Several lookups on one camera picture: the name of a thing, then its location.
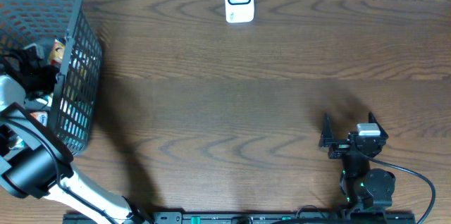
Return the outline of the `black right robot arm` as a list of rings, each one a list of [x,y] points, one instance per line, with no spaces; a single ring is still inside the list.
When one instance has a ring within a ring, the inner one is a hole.
[[[329,116],[323,117],[319,146],[328,149],[330,159],[342,161],[340,190],[348,200],[348,206],[341,211],[343,218],[350,220],[358,214],[382,216],[393,204],[395,176],[370,166],[387,139],[388,134],[372,113],[366,123],[357,124],[357,129],[345,139],[335,138]]]

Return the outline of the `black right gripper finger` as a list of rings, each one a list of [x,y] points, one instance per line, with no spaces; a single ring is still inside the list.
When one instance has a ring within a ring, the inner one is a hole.
[[[333,131],[330,123],[330,118],[327,113],[323,116],[323,127],[319,140],[319,147],[329,147],[334,143]]]
[[[376,120],[375,115],[372,112],[369,112],[368,114],[368,121],[371,124],[375,124],[375,126],[378,128],[379,135],[381,137],[384,137],[385,139],[388,138],[387,132],[382,128],[382,126],[379,124],[379,122]]]

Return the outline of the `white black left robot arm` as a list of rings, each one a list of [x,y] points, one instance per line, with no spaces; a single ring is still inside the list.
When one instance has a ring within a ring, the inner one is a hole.
[[[68,148],[25,109],[27,95],[49,90],[59,72],[39,47],[11,49],[1,64],[1,187],[17,198],[65,204],[95,223],[153,223],[125,197],[78,170]]]

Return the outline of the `yellow red snack bag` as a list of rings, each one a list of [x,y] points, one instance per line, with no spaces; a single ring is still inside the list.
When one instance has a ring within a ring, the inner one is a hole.
[[[54,45],[49,53],[47,64],[60,68],[63,63],[63,56],[65,52],[65,44],[58,39],[54,40]]]

